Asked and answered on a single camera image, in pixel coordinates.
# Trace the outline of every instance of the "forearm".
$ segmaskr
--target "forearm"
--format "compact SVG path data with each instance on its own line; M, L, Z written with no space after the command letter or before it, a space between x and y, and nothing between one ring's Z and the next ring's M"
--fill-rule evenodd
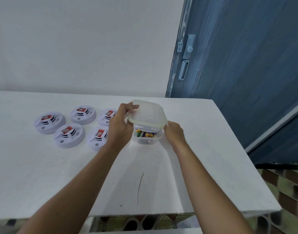
M175 148L186 188L204 234L253 233L244 217L188 145Z
M119 151L105 145L83 170L47 201L19 233L79 233Z

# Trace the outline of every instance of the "white smoke detector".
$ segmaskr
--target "white smoke detector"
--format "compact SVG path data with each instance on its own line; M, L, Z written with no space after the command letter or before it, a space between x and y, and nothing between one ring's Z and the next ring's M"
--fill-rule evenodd
M96 119L96 110L92 106L83 105L76 107L71 111L71 120L73 123L85 125Z
M98 114L99 125L109 126L109 121L112 117L114 117L116 112L117 112L117 110L114 108L108 108L108 109L101 110L101 112Z
M104 146L108 138L108 127L107 126L97 126L88 135L88 145L94 151L99 151L99 149Z
M85 137L85 130L80 124L70 123L58 128L54 141L61 148L71 148L78 145Z
M60 112L47 112L34 121L34 127L41 134L51 134L65 123L66 118Z

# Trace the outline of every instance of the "red sticker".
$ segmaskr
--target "red sticker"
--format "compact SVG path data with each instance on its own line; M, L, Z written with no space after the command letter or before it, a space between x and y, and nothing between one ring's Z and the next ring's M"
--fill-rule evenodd
M42 116L41 121L52 118L52 117L53 117L52 115Z
M112 113L114 113L114 111L110 110L106 113L106 116L111 116Z
M95 134L97 137L101 137L105 130L99 129L98 132Z
M77 109L77 111L84 112L84 111L86 111L86 108L79 108L79 109Z
M65 128L64 130L62 130L61 132L62 132L62 134L66 134L68 131L70 131L72 129L73 129L73 127L69 126L69 127Z

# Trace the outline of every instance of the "patterned floor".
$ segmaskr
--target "patterned floor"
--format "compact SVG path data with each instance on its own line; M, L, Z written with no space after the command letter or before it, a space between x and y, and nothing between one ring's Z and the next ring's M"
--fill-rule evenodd
M271 192L282 206L282 211L248 219L258 234L298 234L298 170L257 169ZM94 232L172 229L193 213L135 216L104 216L96 218ZM15 233L25 219L0 220L0 233Z

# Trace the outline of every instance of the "hand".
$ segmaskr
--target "hand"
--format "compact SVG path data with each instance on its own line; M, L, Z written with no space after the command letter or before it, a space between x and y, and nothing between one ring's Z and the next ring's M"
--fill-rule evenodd
M188 145L185 139L184 130L176 122L168 121L168 125L164 127L164 134L172 145L173 149L179 146Z
M133 110L137 108L139 108L139 105L133 105L133 102L121 104L115 116L110 119L106 144L111 148L120 151L131 140L134 125L130 121L125 123L124 117L127 112L133 113Z

